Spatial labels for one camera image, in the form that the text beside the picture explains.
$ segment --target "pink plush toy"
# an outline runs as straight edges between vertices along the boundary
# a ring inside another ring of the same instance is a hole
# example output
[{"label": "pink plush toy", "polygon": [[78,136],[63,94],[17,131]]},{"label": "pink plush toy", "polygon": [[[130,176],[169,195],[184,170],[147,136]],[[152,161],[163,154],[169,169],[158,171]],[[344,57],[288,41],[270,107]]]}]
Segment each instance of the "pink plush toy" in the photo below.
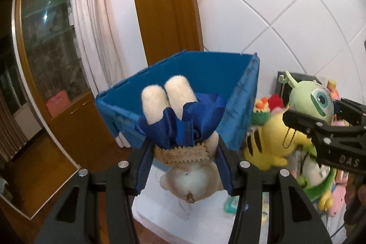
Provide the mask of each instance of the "pink plush toy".
[{"label": "pink plush toy", "polygon": [[333,205],[328,210],[328,216],[334,217],[339,212],[341,212],[343,204],[344,204],[344,196],[345,196],[345,187],[341,184],[333,185],[335,186],[335,190],[332,192]]}]

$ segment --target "yellow tiger plush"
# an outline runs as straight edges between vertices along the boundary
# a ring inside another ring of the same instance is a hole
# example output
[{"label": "yellow tiger plush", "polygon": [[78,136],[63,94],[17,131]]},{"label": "yellow tiger plush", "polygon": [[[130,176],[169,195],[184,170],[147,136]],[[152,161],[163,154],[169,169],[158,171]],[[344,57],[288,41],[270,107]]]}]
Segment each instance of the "yellow tiger plush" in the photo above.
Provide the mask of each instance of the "yellow tiger plush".
[{"label": "yellow tiger plush", "polygon": [[316,154],[315,147],[305,134],[289,129],[282,120],[286,110],[275,114],[256,131],[246,137],[244,157],[260,170],[272,166],[285,167],[286,156],[295,151],[298,145]]}]

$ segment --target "plush eye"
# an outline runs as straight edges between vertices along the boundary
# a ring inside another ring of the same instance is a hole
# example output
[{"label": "plush eye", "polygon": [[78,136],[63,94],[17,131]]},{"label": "plush eye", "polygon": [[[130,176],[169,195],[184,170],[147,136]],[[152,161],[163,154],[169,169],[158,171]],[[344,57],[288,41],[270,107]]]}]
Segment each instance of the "plush eye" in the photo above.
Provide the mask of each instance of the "plush eye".
[{"label": "plush eye", "polygon": [[323,110],[324,113],[328,113],[331,110],[331,106],[333,105],[332,98],[326,90],[317,88],[312,92],[312,96],[319,104],[319,107]]}]

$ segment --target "pink box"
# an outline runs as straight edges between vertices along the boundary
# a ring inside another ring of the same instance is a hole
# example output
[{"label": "pink box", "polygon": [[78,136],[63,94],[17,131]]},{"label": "pink box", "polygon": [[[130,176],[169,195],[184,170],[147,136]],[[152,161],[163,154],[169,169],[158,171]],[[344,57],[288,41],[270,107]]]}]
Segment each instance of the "pink box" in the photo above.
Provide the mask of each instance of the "pink box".
[{"label": "pink box", "polygon": [[70,106],[71,102],[65,90],[60,91],[46,102],[46,108],[52,118],[62,113]]}]

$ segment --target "red plush toy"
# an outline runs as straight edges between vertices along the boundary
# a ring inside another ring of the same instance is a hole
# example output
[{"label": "red plush toy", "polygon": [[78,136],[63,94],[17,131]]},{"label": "red plush toy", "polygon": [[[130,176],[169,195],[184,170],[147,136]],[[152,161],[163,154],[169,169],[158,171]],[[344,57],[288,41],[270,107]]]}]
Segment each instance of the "red plush toy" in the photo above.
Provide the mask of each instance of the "red plush toy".
[{"label": "red plush toy", "polygon": [[283,100],[278,96],[278,94],[272,94],[268,99],[268,106],[271,111],[275,108],[283,109]]}]

